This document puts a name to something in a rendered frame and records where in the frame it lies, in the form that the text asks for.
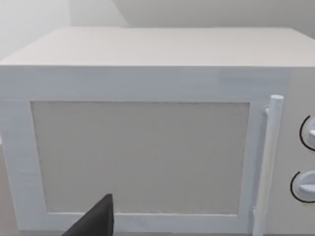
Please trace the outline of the pale microwave door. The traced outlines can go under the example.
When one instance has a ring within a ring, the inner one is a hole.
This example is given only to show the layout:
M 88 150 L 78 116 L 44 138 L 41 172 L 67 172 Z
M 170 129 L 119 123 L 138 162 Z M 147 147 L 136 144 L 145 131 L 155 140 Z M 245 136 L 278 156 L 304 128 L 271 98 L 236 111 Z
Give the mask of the pale microwave door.
M 0 65 L 17 227 L 63 231 L 106 193 L 120 233 L 249 233 L 263 108 L 291 70 Z

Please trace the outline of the pale microwave oven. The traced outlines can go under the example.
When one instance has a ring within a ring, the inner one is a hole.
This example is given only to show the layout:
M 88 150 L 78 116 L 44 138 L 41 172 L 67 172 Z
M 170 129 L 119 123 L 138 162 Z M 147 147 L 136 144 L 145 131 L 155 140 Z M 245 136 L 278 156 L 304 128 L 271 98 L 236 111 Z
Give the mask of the pale microwave oven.
M 315 204 L 290 193 L 298 171 L 315 170 L 315 152 L 299 140 L 302 121 L 315 117 L 315 40 L 292 29 L 64 28 L 15 52 L 0 65 L 258 66 L 291 70 L 283 102 L 264 235 L 315 236 Z M 253 216 L 265 142 L 255 168 Z

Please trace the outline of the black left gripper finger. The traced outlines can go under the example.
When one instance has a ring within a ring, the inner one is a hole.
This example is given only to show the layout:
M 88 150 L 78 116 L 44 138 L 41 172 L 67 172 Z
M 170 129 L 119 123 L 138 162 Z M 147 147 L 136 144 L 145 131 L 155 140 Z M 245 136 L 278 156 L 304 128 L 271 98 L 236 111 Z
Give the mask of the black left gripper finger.
M 113 236 L 113 195 L 106 194 L 61 236 Z

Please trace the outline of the white microwave knob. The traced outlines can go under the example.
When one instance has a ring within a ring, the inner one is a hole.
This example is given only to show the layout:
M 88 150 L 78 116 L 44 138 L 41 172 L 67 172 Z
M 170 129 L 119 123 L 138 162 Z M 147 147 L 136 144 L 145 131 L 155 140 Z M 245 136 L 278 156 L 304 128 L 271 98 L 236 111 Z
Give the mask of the white microwave knob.
M 298 202 L 315 204 L 315 170 L 295 173 L 290 182 L 290 193 Z
M 299 140 L 308 150 L 315 152 L 315 117 L 308 115 L 299 128 Z

